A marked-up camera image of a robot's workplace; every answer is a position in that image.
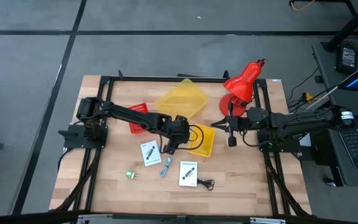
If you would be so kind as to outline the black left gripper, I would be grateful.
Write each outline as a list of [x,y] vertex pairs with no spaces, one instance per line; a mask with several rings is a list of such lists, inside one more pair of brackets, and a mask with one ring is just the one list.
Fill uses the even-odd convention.
[[168,138],[165,152],[172,155],[180,144],[185,144],[189,141],[190,125],[187,118],[177,115],[173,121],[169,121],[165,137]]

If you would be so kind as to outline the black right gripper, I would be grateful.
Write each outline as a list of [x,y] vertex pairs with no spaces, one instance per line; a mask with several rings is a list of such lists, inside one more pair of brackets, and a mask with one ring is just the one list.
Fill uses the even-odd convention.
[[234,147],[237,146],[237,139],[234,136],[234,132],[238,132],[241,136],[245,135],[249,121],[247,118],[238,117],[238,116],[226,116],[225,119],[211,123],[214,128],[226,130],[229,134],[228,137],[228,146]]

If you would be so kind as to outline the small yellow plastic basket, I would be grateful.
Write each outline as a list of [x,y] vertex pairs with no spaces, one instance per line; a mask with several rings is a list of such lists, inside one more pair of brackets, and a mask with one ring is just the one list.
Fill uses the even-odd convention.
[[191,128],[189,148],[196,147],[202,141],[200,147],[189,151],[191,154],[195,154],[203,157],[210,157],[212,148],[214,145],[214,137],[216,130],[208,126],[196,124]]

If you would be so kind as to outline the translucent yellow plastic bin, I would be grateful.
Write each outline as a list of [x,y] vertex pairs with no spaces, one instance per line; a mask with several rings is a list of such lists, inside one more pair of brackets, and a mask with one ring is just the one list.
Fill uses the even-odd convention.
[[186,78],[160,97],[154,106],[159,112],[170,115],[172,118],[180,115],[191,119],[208,101],[208,95]]

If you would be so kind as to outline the red desk lamp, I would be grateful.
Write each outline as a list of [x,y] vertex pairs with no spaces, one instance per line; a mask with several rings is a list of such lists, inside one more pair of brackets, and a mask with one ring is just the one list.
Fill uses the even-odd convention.
[[229,116],[229,104],[232,103],[232,115],[242,116],[247,105],[252,102],[253,84],[262,71],[265,59],[249,63],[242,73],[228,79],[223,87],[229,92],[219,102],[219,109],[224,116]]

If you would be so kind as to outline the red plastic basket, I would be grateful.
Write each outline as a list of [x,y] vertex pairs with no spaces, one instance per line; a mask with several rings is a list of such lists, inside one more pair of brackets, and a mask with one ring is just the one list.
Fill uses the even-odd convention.
[[[138,112],[141,112],[141,113],[148,113],[149,112],[148,107],[147,107],[147,105],[145,103],[130,106],[129,109],[134,110],[134,111],[138,111]],[[130,131],[131,131],[132,134],[140,134],[140,133],[145,132],[145,129],[143,129],[138,124],[130,123],[129,127],[130,127]]]

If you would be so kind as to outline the white paper sheet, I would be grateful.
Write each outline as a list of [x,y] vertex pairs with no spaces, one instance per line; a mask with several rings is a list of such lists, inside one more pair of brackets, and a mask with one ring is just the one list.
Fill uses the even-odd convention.
[[311,138],[310,138],[310,133],[307,133],[305,136],[299,138],[299,143],[300,146],[304,146],[304,147],[311,147]]

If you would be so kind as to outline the dark grey desk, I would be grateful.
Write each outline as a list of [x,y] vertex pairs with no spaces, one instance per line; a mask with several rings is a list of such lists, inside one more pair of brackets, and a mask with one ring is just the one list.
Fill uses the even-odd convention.
[[[346,79],[346,75],[334,69],[336,53],[325,51],[321,44],[313,45],[312,49],[323,83],[327,89],[340,84]],[[358,117],[358,92],[335,90],[329,95],[329,102],[333,105],[350,109]],[[340,173],[343,184],[358,187],[358,169],[354,167],[339,132],[329,130],[328,134],[335,154],[337,170]]]

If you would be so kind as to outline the black power adapter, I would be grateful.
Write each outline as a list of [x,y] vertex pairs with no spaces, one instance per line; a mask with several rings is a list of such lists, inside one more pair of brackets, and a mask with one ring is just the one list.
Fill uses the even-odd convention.
[[352,75],[358,69],[358,46],[352,42],[343,42],[337,48],[337,72]]

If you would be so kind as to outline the black desk leg beam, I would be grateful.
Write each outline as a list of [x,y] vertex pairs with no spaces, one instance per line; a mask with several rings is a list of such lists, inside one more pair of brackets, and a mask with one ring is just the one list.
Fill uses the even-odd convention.
[[358,29],[358,12],[356,12],[351,0],[344,0],[344,2],[352,14],[352,19],[337,34],[335,34],[329,42],[321,43],[323,49],[327,52],[335,51],[341,42],[346,40],[349,35]]

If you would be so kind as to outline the black aluminium table frame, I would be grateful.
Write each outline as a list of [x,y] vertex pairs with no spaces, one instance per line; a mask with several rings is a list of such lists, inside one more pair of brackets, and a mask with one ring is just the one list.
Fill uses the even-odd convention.
[[[177,77],[124,77],[112,82],[111,101],[121,106],[146,103],[149,111],[157,112],[154,103],[179,84]],[[191,124],[209,126],[223,118],[219,101],[227,90],[223,83],[196,82],[208,95],[207,104],[190,119]],[[247,147],[236,134],[237,146],[227,146],[227,134],[216,130],[210,157],[197,156],[179,150],[165,177],[160,170],[166,161],[145,167],[140,152],[143,142],[158,141],[158,135],[131,134],[127,122],[108,119],[107,146],[101,158],[91,212],[163,214],[163,215],[221,215],[272,216],[267,174],[263,154]],[[74,149],[62,159],[49,209],[62,204],[74,189],[80,176],[85,150]],[[311,213],[308,194],[299,160],[292,154],[280,153],[285,183],[303,210]],[[216,181],[212,191],[204,186],[179,186],[180,162],[198,162],[198,177]],[[125,173],[133,170],[137,179],[128,179]]]

